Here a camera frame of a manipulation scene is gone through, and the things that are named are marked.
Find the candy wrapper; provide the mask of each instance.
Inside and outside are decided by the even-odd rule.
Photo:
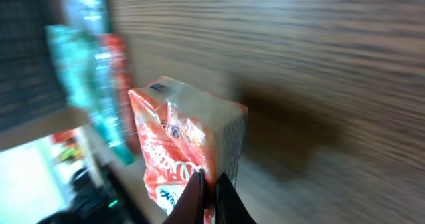
[[[245,106],[165,76],[129,95],[147,167],[145,185],[168,215],[200,169],[212,195],[222,173],[236,184]],[[211,205],[205,223],[213,218]]]

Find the wood grain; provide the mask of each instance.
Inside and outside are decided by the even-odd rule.
[[[138,86],[167,75],[250,108],[237,190],[257,222],[425,223],[424,5],[112,0],[112,12]]]

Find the clear plastic packaging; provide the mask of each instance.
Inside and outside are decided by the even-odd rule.
[[[145,185],[168,215],[195,171],[203,169],[211,191],[222,173],[236,184],[245,106],[165,76],[129,95],[147,166]],[[209,207],[205,223],[213,216]]]

